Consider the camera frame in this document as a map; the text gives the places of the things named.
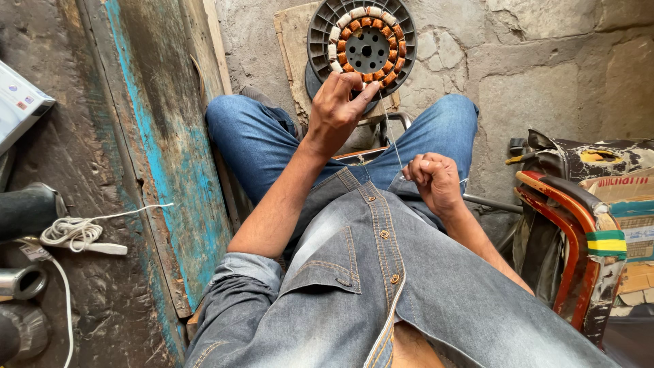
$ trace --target sticker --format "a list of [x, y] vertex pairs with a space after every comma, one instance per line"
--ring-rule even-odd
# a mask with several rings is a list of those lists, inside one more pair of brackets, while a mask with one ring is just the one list
[[20, 251], [29, 258], [30, 261], [45, 261], [52, 258], [52, 256], [43, 249], [42, 246], [37, 246], [33, 244], [25, 244], [20, 247]]

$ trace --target grey denim shirt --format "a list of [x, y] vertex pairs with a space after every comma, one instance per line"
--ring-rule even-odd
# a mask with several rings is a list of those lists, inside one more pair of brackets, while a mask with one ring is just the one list
[[323, 181], [283, 281], [257, 255], [228, 253], [216, 268], [186, 366], [390, 367], [397, 315], [446, 367], [617, 367], [420, 203], [400, 174], [388, 191], [346, 168]]

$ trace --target blue jeans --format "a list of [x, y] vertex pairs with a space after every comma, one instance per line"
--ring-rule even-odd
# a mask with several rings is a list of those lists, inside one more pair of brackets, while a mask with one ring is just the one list
[[[459, 179], [463, 181], [470, 171], [478, 114], [477, 106], [464, 96], [442, 97], [397, 139], [402, 164], [406, 165], [415, 155], [439, 153], [456, 162]], [[300, 144], [282, 127], [288, 126], [291, 118], [281, 108], [269, 109], [248, 97], [229, 95], [211, 101], [207, 122], [211, 139], [256, 205]], [[345, 166], [329, 160], [314, 186]], [[349, 166], [349, 169], [359, 183], [371, 181], [378, 189], [386, 190], [401, 167], [391, 146], [367, 165]]]

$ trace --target hand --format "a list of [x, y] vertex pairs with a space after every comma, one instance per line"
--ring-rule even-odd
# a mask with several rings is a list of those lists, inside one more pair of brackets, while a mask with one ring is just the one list
[[437, 153], [416, 155], [404, 166], [402, 173], [405, 179], [415, 182], [422, 200], [439, 218], [467, 209], [461, 197], [453, 159]]
[[[362, 90], [350, 101], [352, 89]], [[375, 81], [364, 89], [356, 73], [333, 71], [313, 98], [309, 131], [302, 143], [325, 161], [343, 146], [361, 118], [361, 114], [379, 90]]]

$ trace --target yellow tape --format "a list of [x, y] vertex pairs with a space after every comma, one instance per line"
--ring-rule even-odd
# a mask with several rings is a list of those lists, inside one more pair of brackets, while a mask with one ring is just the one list
[[624, 240], [589, 240], [588, 248], [595, 250], [627, 251], [627, 242]]

